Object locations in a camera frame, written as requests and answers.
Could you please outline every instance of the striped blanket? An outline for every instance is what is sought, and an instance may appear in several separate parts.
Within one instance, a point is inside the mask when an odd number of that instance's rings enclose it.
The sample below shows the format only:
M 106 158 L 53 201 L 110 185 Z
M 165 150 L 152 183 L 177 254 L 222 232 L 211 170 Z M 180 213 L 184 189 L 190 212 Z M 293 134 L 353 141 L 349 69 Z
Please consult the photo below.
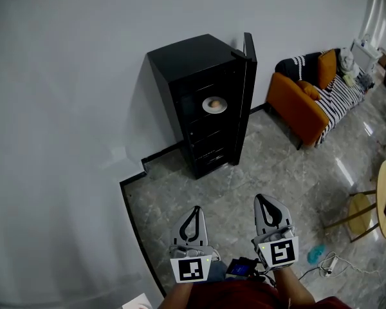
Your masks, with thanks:
M 316 100 L 316 104 L 329 117 L 329 123 L 320 135 L 315 146 L 319 146 L 330 130 L 335 128 L 337 123 L 346 113 L 356 105 L 358 105 L 365 97 L 365 92 L 358 81 L 355 80 L 355 85 L 348 87 L 343 79 L 336 75 L 326 89 L 316 87 L 320 93 L 320 100 Z

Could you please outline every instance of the cabinet drawer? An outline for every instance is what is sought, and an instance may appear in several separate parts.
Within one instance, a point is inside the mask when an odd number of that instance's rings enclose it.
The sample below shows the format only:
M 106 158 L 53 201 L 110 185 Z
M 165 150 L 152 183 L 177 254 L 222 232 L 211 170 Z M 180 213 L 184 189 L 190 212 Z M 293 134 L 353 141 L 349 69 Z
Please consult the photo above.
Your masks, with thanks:
M 230 124 L 230 118 L 223 113 L 218 115 L 208 114 L 203 118 L 196 120 L 187 126 L 188 136 L 192 143 L 196 143 L 214 134 L 217 131 L 221 131 Z
M 214 151 L 208 156 L 196 161 L 199 173 L 206 174 L 207 172 L 219 167 L 228 161 L 228 151 L 225 148 Z
M 228 136 L 224 131 L 218 131 L 198 142 L 192 144 L 194 159 L 200 159 L 209 154 L 227 147 Z
M 175 100 L 178 100 L 184 95 L 191 94 L 217 82 L 232 83 L 232 81 L 237 78 L 237 70 L 239 68 L 237 61 L 231 61 L 222 66 L 202 70 L 198 77 L 188 77 L 183 80 L 177 80 L 170 85 L 172 96 Z

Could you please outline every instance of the black cabinet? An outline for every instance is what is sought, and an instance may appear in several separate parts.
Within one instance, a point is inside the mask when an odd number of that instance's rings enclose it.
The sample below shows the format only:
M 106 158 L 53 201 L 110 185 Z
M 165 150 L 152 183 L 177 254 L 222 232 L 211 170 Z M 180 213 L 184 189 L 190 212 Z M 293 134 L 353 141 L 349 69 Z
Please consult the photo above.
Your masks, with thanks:
M 174 134 L 183 140 L 196 178 L 226 162 L 237 165 L 257 67 L 252 35 L 244 34 L 243 51 L 206 34 L 147 55 Z

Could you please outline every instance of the black cable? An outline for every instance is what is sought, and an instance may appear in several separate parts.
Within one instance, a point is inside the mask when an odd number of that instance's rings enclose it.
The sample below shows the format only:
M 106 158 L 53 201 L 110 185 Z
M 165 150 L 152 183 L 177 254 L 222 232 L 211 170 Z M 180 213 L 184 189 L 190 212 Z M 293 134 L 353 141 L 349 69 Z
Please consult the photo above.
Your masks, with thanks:
M 320 267 L 316 267 L 316 268 L 313 268 L 313 269 L 310 269 L 310 270 L 306 271 L 306 272 L 303 274 L 303 276 L 299 278 L 299 280 L 301 280 L 301 279 L 302 279 L 304 276 L 306 276 L 306 274 L 308 274 L 309 272 L 314 271 L 314 270 L 316 270 L 316 269 L 320 269 Z
M 258 276 L 264 276 L 264 277 L 267 277 L 267 278 L 269 279 L 269 281 L 270 281 L 270 284 L 271 284 L 274 288 L 276 288 L 276 282 L 275 282 L 275 280 L 274 280 L 273 278 L 271 278 L 271 277 L 267 274 L 268 271 L 259 272 L 259 271 L 255 270 L 255 272 L 257 273 Z

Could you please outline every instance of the red shirt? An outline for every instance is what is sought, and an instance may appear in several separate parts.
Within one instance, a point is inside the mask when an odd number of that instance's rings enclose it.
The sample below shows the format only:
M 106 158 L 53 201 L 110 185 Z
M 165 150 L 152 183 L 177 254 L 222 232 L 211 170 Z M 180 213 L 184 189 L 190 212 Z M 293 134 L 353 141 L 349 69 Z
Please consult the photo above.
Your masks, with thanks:
M 196 284 L 188 300 L 188 309 L 277 309 L 283 308 L 277 290 L 260 281 L 223 281 Z M 350 309 L 336 297 L 316 304 L 294 306 L 298 309 Z

